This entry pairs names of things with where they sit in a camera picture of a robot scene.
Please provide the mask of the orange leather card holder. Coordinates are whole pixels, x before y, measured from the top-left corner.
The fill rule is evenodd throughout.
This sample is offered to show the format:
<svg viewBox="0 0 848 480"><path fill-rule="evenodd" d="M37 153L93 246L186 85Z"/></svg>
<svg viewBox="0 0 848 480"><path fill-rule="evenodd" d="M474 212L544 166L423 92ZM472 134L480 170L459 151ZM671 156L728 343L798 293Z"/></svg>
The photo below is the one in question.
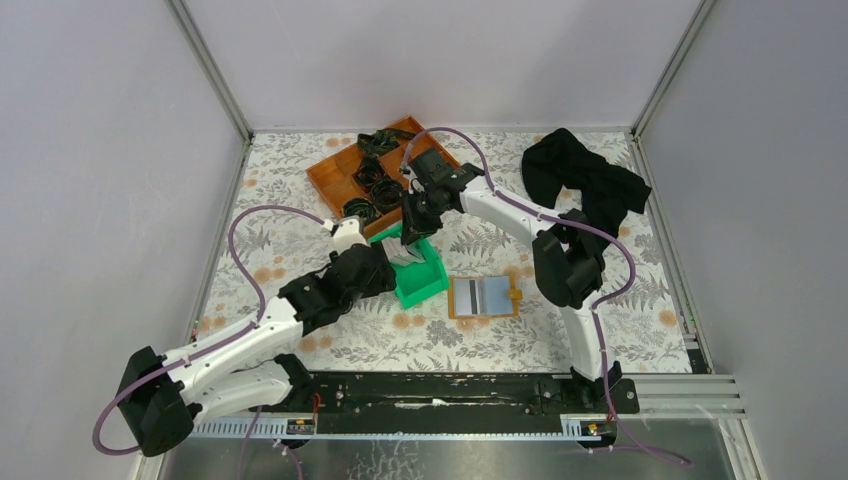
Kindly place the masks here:
<svg viewBox="0 0 848 480"><path fill-rule="evenodd" d="M456 317L453 312L452 284L456 278L477 280L478 314L472 317ZM477 319L516 317L523 292L517 287L516 280L510 275L483 277L450 277L448 288L448 316L451 319Z"/></svg>

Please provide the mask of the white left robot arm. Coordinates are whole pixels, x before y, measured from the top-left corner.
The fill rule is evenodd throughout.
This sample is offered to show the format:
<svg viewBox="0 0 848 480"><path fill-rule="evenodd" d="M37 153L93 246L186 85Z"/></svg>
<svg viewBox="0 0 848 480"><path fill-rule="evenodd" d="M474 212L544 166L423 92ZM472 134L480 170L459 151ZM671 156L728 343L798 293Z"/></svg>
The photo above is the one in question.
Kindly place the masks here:
<svg viewBox="0 0 848 480"><path fill-rule="evenodd" d="M290 281L265 304L216 335L157 354L146 346L127 361L117 406L136 444L132 452L158 456L205 421L245 408L280 404L296 411L309 401L301 366L249 373L254 360L331 325L364 298L394 290L395 272L382 245L355 244L332 253L325 267Z"/></svg>

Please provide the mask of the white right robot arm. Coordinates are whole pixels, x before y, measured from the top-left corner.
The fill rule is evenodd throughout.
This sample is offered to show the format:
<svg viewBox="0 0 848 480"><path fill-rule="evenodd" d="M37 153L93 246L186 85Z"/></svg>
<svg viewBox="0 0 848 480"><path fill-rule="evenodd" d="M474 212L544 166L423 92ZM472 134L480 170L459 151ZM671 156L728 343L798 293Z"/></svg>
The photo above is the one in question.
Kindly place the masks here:
<svg viewBox="0 0 848 480"><path fill-rule="evenodd" d="M538 290L564 318L572 355L575 402L597 412L613 398L621 369L602 345L602 328L578 316L587 298L602 286L605 269L603 231L589 226L573 209L559 214L497 188L486 170L466 163L455 166L435 148L400 167L409 181L401 200L401 241L410 245L442 228L442 215L456 211L487 221L528 246Z"/></svg>

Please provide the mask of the white card with magnetic stripe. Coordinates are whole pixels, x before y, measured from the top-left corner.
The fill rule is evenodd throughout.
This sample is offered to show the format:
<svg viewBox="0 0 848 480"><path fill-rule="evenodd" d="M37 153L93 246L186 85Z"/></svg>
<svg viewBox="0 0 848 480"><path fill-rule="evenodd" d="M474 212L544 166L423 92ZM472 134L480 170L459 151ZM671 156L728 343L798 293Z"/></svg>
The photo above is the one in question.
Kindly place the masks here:
<svg viewBox="0 0 848 480"><path fill-rule="evenodd" d="M456 317L472 317L478 314L477 280L456 278L452 284L453 312Z"/></svg>

